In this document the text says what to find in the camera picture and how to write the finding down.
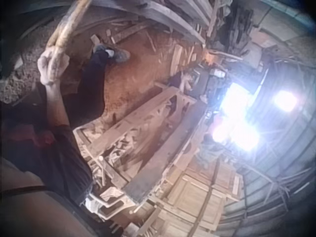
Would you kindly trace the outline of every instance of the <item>person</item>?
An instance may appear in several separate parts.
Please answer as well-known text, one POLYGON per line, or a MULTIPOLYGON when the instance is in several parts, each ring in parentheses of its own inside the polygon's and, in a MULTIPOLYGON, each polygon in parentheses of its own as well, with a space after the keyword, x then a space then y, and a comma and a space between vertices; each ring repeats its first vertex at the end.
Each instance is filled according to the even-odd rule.
MULTIPOLYGON (((81 204, 92 189, 92 173, 80 154, 73 129, 102 115, 106 65, 110 61, 125 62, 130 54, 96 45, 77 94, 62 97, 60 79, 50 81, 47 76, 53 50, 54 47, 46 49, 38 60, 40 91, 45 92, 43 106, 1 105, 1 160, 39 177, 48 189, 81 204)), ((68 64, 69 57, 64 55, 59 78, 68 64)))

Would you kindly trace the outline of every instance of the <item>hand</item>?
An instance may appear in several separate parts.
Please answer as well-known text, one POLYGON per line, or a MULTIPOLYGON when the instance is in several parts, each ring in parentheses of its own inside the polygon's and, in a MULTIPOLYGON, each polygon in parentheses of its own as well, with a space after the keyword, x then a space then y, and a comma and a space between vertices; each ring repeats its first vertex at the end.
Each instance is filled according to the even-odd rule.
MULTIPOLYGON (((59 82, 59 80, 57 81, 50 81, 48 79, 47 76, 47 68, 48 68, 48 64, 52 58, 53 55, 53 51, 54 51, 55 47, 49 47, 47 48, 44 53, 41 54, 41 56, 38 59, 38 68, 39 68, 39 73, 40 73, 40 82, 43 85, 51 85, 54 84, 56 82, 59 82)), ((65 69, 68 67, 69 65, 69 56, 64 54, 61 62, 60 62, 60 68, 58 70, 58 78, 61 77, 61 75, 63 74, 63 72, 65 71, 65 69)))

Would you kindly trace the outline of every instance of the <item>dirt floor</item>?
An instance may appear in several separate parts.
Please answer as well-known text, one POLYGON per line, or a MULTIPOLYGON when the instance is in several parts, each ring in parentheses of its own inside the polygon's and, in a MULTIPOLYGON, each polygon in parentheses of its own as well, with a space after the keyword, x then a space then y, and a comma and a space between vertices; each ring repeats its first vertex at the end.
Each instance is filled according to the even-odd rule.
MULTIPOLYGON (((59 21, 60 18, 55 18, 54 21, 36 29, 20 42, 19 54, 24 64, 0 84, 1 101, 8 104, 16 103, 34 89, 35 82, 40 79, 37 59, 44 51, 47 40, 59 21)), ((66 52, 71 60, 62 78, 63 94, 76 92, 82 69, 92 53, 93 45, 90 37, 96 34, 104 43, 110 43, 110 37, 107 36, 108 29, 114 35, 130 27, 131 24, 131 22, 102 24, 73 37, 66 52)), ((97 138, 118 120, 159 92, 154 87, 154 82, 167 82, 174 46, 177 43, 184 47, 180 62, 181 68, 185 67, 193 44, 182 40, 176 32, 170 34, 166 29, 168 28, 156 24, 118 44, 119 47, 131 53, 131 58, 126 63, 107 66, 104 88, 105 111, 99 119, 84 126, 84 132, 89 139, 97 138), (152 48, 147 33, 154 42, 156 52, 152 48)))

